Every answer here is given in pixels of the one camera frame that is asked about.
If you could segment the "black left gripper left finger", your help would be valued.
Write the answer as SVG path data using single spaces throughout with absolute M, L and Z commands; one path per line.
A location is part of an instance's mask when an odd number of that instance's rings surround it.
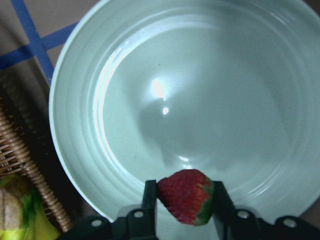
M 156 236 L 157 182 L 147 180 L 144 186 L 141 209 L 143 210 L 143 239 L 157 240 Z

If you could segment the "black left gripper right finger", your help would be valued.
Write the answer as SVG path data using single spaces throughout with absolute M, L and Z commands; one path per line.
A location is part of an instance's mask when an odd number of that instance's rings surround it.
M 235 205 L 222 181 L 213 181 L 213 222 L 220 240 L 232 240 L 231 224 Z

